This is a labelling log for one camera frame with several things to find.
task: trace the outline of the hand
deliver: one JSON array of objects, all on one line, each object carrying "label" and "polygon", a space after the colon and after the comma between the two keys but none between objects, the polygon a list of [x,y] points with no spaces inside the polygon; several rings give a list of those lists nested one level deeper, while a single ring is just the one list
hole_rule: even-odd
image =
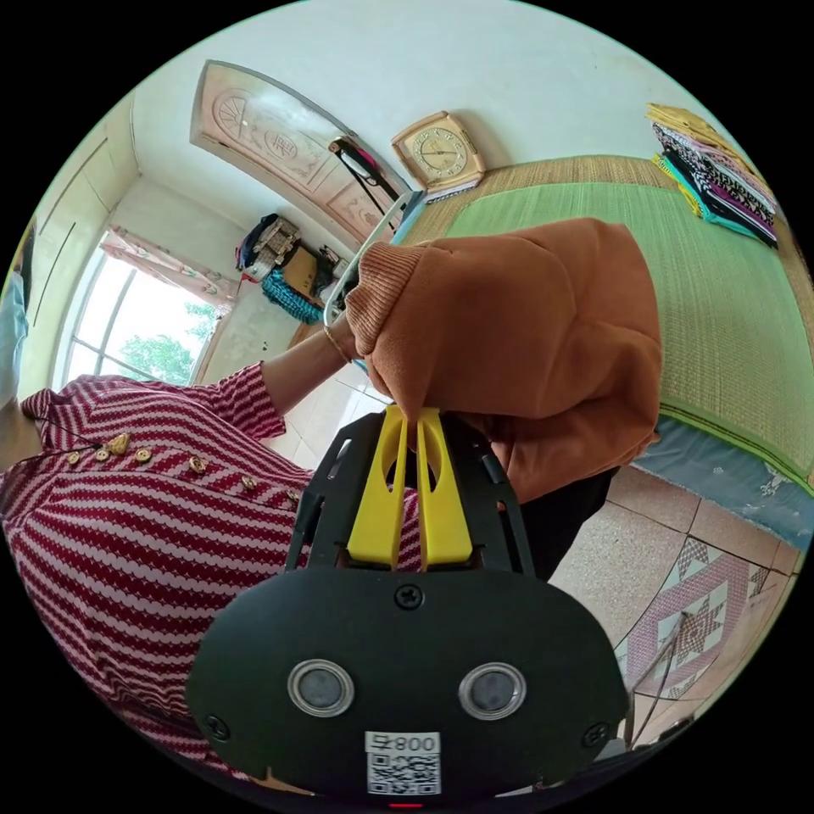
[{"label": "hand", "polygon": [[331,325],[331,335],[337,341],[337,345],[342,349],[343,353],[349,359],[361,359],[360,353],[356,350],[356,338],[354,333],[350,330],[350,325],[345,317],[341,314],[338,319]]}]

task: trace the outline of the white wall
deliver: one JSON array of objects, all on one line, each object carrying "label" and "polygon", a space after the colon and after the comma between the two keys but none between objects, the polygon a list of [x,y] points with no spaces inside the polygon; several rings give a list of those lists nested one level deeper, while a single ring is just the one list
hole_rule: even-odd
[{"label": "white wall", "polygon": [[[240,280],[235,247],[248,230],[148,178],[142,176],[130,187],[111,223],[193,265]],[[215,348],[199,372],[200,381],[215,382],[245,365],[277,356],[298,327],[297,320],[265,298],[259,285],[244,283],[233,311],[215,334]]]},{"label": "white wall", "polygon": [[235,247],[248,230],[144,176],[127,190],[110,220],[174,257],[240,279]]},{"label": "white wall", "polygon": [[74,151],[36,208],[37,236],[19,396],[51,383],[65,315],[110,212],[138,175],[132,94]]},{"label": "white wall", "polygon": [[142,171],[247,230],[283,204],[190,145],[192,104],[206,59],[285,83],[357,132],[403,176],[391,139],[440,109],[461,114],[491,168],[579,154],[649,158],[659,145],[644,118],[647,102],[691,109],[728,135],[653,64],[532,5],[304,0],[210,37],[137,89]]},{"label": "white wall", "polygon": [[243,283],[234,309],[215,334],[215,347],[199,373],[200,383],[217,382],[259,360],[273,359],[286,350],[299,325],[265,298],[258,283]]}]

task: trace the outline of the carved door panel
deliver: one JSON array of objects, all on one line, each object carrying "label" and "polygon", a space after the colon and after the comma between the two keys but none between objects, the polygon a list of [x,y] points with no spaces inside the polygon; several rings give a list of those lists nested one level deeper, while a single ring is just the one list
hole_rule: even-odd
[{"label": "carved door panel", "polygon": [[[191,142],[261,181],[356,251],[393,201],[378,187],[365,194],[328,150],[335,138],[348,136],[340,122],[268,77],[218,62],[203,67]],[[390,185],[406,191],[374,158]]]}]

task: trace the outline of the orange hoodie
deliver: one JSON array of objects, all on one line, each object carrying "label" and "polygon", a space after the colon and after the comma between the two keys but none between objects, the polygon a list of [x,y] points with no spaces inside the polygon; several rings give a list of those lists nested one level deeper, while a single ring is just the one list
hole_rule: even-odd
[{"label": "orange hoodie", "polygon": [[655,439],[659,316],[625,226],[576,218],[375,243],[347,317],[376,389],[409,421],[431,406],[480,428],[521,502],[629,463]]}]

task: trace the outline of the green mat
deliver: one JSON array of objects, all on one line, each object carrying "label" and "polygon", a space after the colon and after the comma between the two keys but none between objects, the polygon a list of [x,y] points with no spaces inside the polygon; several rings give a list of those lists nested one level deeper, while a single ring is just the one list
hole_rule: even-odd
[{"label": "green mat", "polygon": [[623,223],[659,300],[662,414],[758,455],[807,492],[814,363],[777,252],[696,218],[680,192],[573,183],[498,192],[464,207],[447,237],[581,216]]}]

